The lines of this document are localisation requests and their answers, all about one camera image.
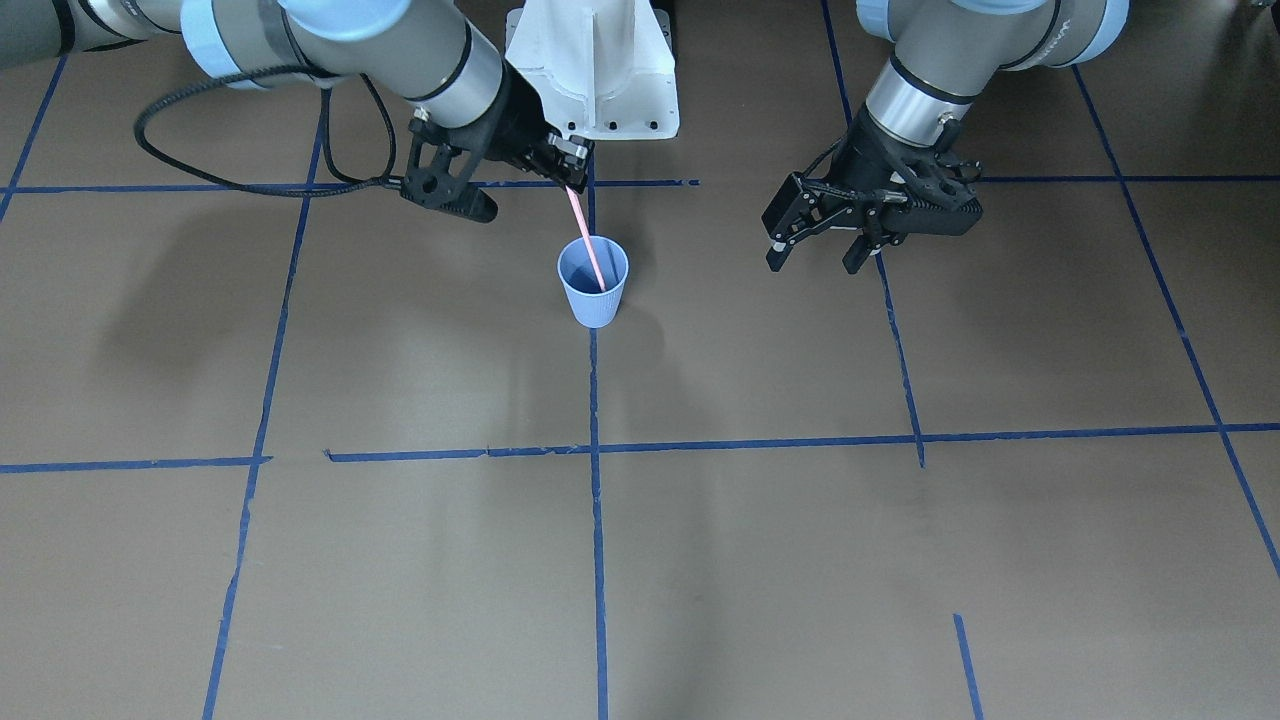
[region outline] robotic arm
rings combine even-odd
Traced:
[[[910,233],[968,232],[982,218],[982,168],[951,146],[973,101],[996,70],[1098,55],[1128,12],[1128,0],[859,0],[863,27],[896,42],[893,55],[844,137],[764,210],[769,268],[828,228],[861,231],[844,258],[850,274]],[[812,177],[827,155],[827,174]]]
[[[367,74],[404,97],[413,143],[399,192],[424,208],[492,220],[497,204],[468,183],[481,159],[586,183],[591,141],[547,123],[538,92],[449,0],[10,0],[0,69],[179,32],[210,76],[255,76],[232,87]],[[255,73],[282,67],[306,72]],[[424,145],[436,147],[425,165]]]

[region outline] white plastic bracket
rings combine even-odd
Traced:
[[[507,15],[507,60],[566,137],[675,137],[669,38],[669,18],[648,0],[526,0]]]

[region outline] floor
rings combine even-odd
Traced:
[[[1242,5],[997,77],[983,220],[850,278],[836,232],[769,273],[759,214],[887,46],[847,0],[678,4],[680,137],[586,193],[632,264],[599,332],[544,183],[485,168],[489,225],[227,192],[132,141],[180,44],[0,74],[0,716],[1276,717],[1280,37]],[[195,104],[159,146],[330,181],[314,90]]]

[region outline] pink straw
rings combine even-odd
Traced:
[[[586,256],[591,259],[591,269],[595,270],[595,282],[600,283],[600,292],[604,292],[604,273],[600,272],[600,261],[595,259],[595,249],[591,247],[591,231],[586,229],[586,218],[582,217],[582,204],[577,201],[577,193],[566,187],[568,202],[573,206],[573,217],[577,218],[577,229],[582,233],[582,243],[586,245]]]

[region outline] plastic cup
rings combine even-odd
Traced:
[[[577,322],[589,328],[603,328],[618,313],[622,286],[627,282],[631,263],[622,246],[607,237],[593,234],[591,247],[600,263],[600,274],[604,275],[604,292],[600,292],[600,283],[595,279],[595,270],[581,237],[561,250],[556,269]]]

